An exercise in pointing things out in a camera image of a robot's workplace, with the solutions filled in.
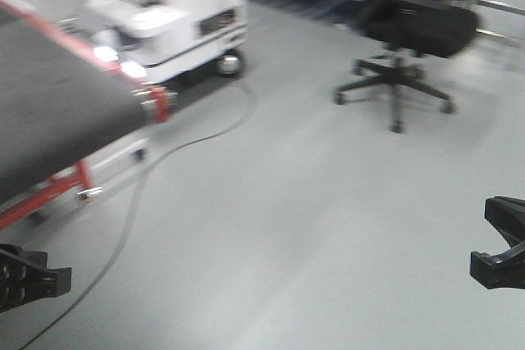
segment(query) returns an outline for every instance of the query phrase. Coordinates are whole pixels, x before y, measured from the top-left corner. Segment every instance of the chair caster wheel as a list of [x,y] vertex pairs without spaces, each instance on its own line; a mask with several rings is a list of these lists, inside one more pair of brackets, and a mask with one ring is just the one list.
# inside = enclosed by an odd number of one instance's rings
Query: chair caster wheel
[[356,66],[356,67],[354,67],[354,69],[352,70],[352,74],[354,74],[354,75],[358,75],[359,77],[364,76],[363,68],[360,67],[360,66]]
[[427,77],[427,73],[421,65],[413,65],[408,68],[408,76],[415,80],[424,80]]
[[404,123],[401,120],[394,120],[390,125],[390,131],[397,134],[404,132]]
[[453,102],[448,101],[445,104],[443,104],[441,112],[443,112],[444,114],[454,114],[456,112],[456,106]]
[[361,67],[361,61],[356,61],[354,68],[352,69],[352,74],[362,77],[364,75],[364,70]]
[[334,103],[338,106],[342,106],[343,104],[345,104],[345,97],[341,92],[336,92],[334,94]]

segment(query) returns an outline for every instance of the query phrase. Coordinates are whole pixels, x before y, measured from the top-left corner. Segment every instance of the white machine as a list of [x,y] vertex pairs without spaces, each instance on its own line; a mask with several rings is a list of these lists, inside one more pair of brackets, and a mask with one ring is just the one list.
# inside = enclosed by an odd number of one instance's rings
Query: white machine
[[134,77],[162,82],[217,59],[235,75],[246,40],[247,0],[26,0],[48,19],[70,21]]

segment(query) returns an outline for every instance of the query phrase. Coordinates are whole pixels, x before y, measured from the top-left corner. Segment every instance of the black cable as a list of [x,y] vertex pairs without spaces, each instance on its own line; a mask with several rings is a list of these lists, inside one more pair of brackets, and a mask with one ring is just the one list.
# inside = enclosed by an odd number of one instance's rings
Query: black cable
[[246,98],[248,101],[248,106],[246,107],[246,111],[244,112],[244,114],[232,125],[226,127],[224,130],[219,131],[218,133],[209,135],[208,137],[204,137],[201,139],[196,139],[195,141],[191,141],[189,143],[184,143],[176,148],[173,148],[165,152],[160,157],[158,157],[155,161],[153,161],[148,167],[144,169],[144,171],[142,172],[142,174],[140,175],[137,181],[137,185],[135,186],[133,197],[131,199],[130,209],[126,216],[126,220],[124,222],[124,227],[122,229],[121,236],[118,239],[115,249],[113,250],[113,253],[110,256],[109,260],[107,261],[106,265],[104,265],[104,267],[98,273],[97,277],[93,280],[93,282],[89,284],[86,290],[84,290],[84,292],[71,304],[71,306],[69,306],[59,317],[57,317],[53,322],[51,322],[51,324],[49,324],[46,328],[44,328],[38,334],[36,334],[29,342],[27,342],[19,350],[27,349],[31,344],[36,342],[46,332],[48,332],[52,327],[54,327],[60,320],[62,320],[70,312],[72,312],[76,307],[78,307],[80,303],[84,301],[84,299],[93,291],[93,289],[97,286],[97,284],[104,278],[104,276],[106,276],[106,274],[110,271],[110,269],[115,265],[116,261],[121,256],[122,250],[124,250],[124,247],[126,246],[130,238],[133,227],[135,226],[135,220],[137,218],[137,214],[140,209],[140,203],[141,203],[142,197],[144,196],[144,190],[148,183],[149,176],[153,173],[153,171],[160,164],[162,164],[168,157],[179,152],[181,149],[190,147],[197,143],[202,143],[204,141],[208,141],[210,139],[216,139],[223,135],[229,134],[232,131],[237,130],[239,127],[241,127],[244,123],[246,123],[251,118],[252,114],[255,112],[255,109],[257,107],[257,96],[255,95],[254,92],[252,92],[250,89],[246,87],[238,86],[237,88],[239,88],[241,91],[243,91],[246,94]]

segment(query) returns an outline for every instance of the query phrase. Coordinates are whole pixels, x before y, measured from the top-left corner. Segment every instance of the red metal frame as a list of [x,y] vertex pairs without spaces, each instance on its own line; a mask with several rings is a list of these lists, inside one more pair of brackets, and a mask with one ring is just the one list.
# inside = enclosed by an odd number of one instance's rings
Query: red metal frame
[[37,193],[29,196],[15,206],[0,212],[0,230],[8,227],[15,221],[33,213],[48,202],[74,187],[81,186],[82,190],[93,188],[85,161],[79,161],[73,166],[74,171],[69,175],[54,175],[48,179],[49,185]]

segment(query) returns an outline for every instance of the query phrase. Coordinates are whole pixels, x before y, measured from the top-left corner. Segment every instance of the caster wheel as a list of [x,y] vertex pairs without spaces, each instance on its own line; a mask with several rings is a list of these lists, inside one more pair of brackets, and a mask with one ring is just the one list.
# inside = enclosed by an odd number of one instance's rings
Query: caster wheel
[[404,133],[404,123],[400,120],[395,120],[392,122],[392,125],[390,125],[390,131],[397,134]]
[[411,66],[409,68],[409,77],[415,80],[424,80],[427,77],[427,73],[420,65]]
[[441,108],[441,112],[445,114],[454,114],[456,112],[456,106],[453,102],[446,102]]
[[342,106],[343,104],[345,104],[345,97],[341,92],[336,92],[334,94],[334,103],[338,106]]
[[358,75],[359,77],[362,77],[364,75],[363,69],[361,67],[355,67],[352,70],[352,74]]
[[138,162],[144,161],[146,158],[146,149],[138,149],[133,152],[133,156],[135,157],[135,160]]
[[89,190],[83,190],[79,193],[77,193],[77,197],[83,204],[88,204],[92,202],[100,193],[102,192],[102,188],[93,188]]
[[237,77],[244,71],[244,58],[236,49],[231,49],[217,59],[217,73],[223,77]]

